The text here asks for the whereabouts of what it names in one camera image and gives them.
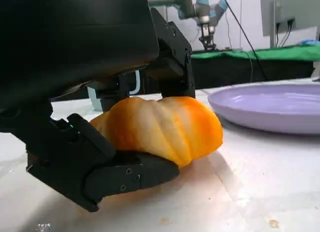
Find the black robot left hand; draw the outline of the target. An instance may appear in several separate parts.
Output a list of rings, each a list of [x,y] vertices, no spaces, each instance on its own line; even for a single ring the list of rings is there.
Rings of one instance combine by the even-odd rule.
[[[104,197],[173,180],[178,166],[116,150],[76,113],[52,119],[51,100],[88,86],[108,110],[137,70],[164,97],[194,97],[191,53],[148,0],[0,0],[0,130],[25,143],[29,174],[96,212]]]

